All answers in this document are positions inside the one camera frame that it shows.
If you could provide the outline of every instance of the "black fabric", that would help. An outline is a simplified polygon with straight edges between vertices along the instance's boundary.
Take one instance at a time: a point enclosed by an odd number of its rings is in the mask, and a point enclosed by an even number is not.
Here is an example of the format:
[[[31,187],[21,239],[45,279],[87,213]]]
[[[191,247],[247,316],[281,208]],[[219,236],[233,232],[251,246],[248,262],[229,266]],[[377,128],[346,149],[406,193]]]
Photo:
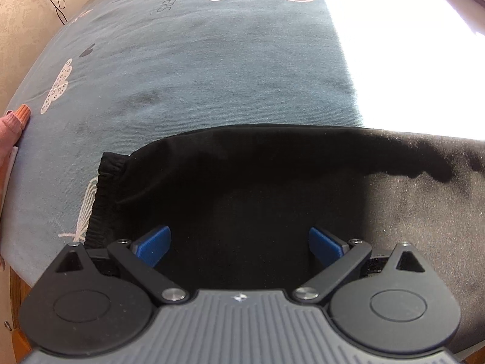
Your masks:
[[[409,240],[461,305],[459,351],[485,339],[484,156],[482,142],[365,129],[181,134],[104,154],[85,246],[166,224],[172,246],[156,268],[190,291],[292,290],[318,272],[315,223],[379,248]]]

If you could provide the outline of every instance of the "bed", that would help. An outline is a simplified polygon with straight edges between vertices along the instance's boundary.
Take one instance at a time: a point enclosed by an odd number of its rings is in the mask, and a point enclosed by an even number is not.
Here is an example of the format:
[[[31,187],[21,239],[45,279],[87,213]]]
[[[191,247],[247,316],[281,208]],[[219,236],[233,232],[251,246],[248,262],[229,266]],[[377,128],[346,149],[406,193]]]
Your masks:
[[[475,0],[90,0],[9,104],[27,104],[32,117],[10,178],[0,253],[33,285],[66,243],[84,242],[104,151],[128,155],[191,130],[363,127],[479,147],[484,59],[485,8]],[[474,172],[482,179],[481,167]],[[455,255],[440,274],[467,291],[467,330],[453,351],[485,339],[485,197],[473,196],[465,211],[477,212],[467,231],[474,241],[447,235]],[[404,217],[379,228],[390,244],[413,226]],[[430,245],[413,237],[418,248]],[[475,256],[472,269],[460,267],[467,256]]]

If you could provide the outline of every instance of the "metal screw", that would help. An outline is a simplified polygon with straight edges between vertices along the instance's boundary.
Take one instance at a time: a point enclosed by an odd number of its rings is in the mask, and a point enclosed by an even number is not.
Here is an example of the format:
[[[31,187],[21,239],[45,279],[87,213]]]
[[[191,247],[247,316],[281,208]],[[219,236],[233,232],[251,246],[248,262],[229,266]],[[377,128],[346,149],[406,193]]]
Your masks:
[[[358,245],[358,244],[362,244],[362,242],[364,241],[358,238],[352,238],[349,240],[350,245]]]
[[[299,287],[294,291],[295,297],[298,299],[309,300],[314,299],[319,296],[319,293],[316,289],[309,286]]]
[[[185,298],[185,295],[185,291],[179,289],[178,287],[166,289],[162,293],[162,297],[167,301],[180,301],[181,299]]]

